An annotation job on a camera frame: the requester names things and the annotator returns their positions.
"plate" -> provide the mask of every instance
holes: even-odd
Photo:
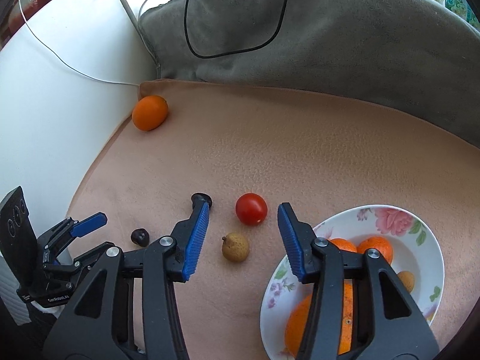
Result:
[[[414,274],[412,298],[431,324],[442,298],[445,270],[440,245],[420,218],[399,207],[372,204],[336,214],[313,230],[318,237],[344,238],[355,245],[372,236],[388,238],[394,248],[392,268]],[[312,290],[313,285],[297,280],[285,256],[268,283],[260,310],[263,346],[271,360],[293,360],[285,349],[285,326],[291,311]]]

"cherry tomato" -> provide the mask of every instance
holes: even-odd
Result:
[[[268,207],[261,196],[256,193],[246,193],[238,198],[235,212],[241,223],[256,226],[266,218]]]

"orange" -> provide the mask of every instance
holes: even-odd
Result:
[[[357,246],[358,253],[364,254],[367,249],[378,250],[389,264],[393,261],[392,244],[385,237],[370,237]]]
[[[352,244],[350,241],[347,241],[346,239],[343,238],[334,238],[330,240],[331,243],[333,243],[337,248],[343,251],[353,251],[357,252],[357,247]]]
[[[142,131],[150,131],[160,126],[169,113],[169,105],[161,96],[146,96],[141,99],[131,113],[133,124]]]
[[[303,331],[307,324],[308,311],[310,309],[311,295],[302,300],[291,312],[285,328],[285,346],[293,357],[297,353],[302,342]],[[352,342],[352,318],[353,318],[353,286],[345,281],[343,285],[343,312],[342,329],[340,332],[340,345],[338,354],[348,352]]]

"black cord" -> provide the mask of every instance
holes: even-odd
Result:
[[[280,32],[280,27],[282,26],[283,17],[285,15],[285,9],[287,8],[287,1],[288,0],[283,0],[282,10],[280,12],[280,19],[278,20],[277,29],[275,30],[273,35],[270,37],[270,39],[268,39],[266,42],[264,42],[264,43],[262,43],[258,46],[255,46],[255,47],[250,47],[250,48],[247,48],[247,49],[241,49],[241,50],[236,50],[236,51],[222,52],[220,54],[215,54],[215,55],[200,55],[194,50],[194,48],[190,44],[190,38],[188,36],[188,30],[187,30],[187,12],[188,12],[189,1],[190,0],[185,1],[185,13],[183,15],[183,28],[185,30],[185,40],[187,42],[188,48],[190,49],[191,53],[194,56],[196,56],[197,58],[200,58],[200,59],[214,59],[214,58],[219,58],[221,56],[232,56],[234,54],[241,54],[241,53],[247,53],[249,51],[259,50],[259,49],[267,46],[268,44],[270,44],[273,41],[273,39],[275,39],[277,37],[278,33]]]

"green leaf print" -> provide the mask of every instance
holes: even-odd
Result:
[[[287,272],[289,271],[288,265],[287,265],[288,263],[289,263],[288,260],[286,260],[282,263],[282,265],[280,265],[280,268],[278,269],[277,273],[274,276],[275,280],[279,280],[287,274]]]
[[[433,295],[430,295],[430,302],[433,302],[435,299],[437,299],[440,296],[440,287],[435,286],[433,289]]]
[[[420,235],[417,237],[417,245],[420,246],[425,242],[427,238],[427,233],[425,233],[425,230],[422,229]]]
[[[417,219],[413,224],[412,228],[410,229],[409,234],[417,234],[420,231],[420,227],[422,227],[422,224]]]

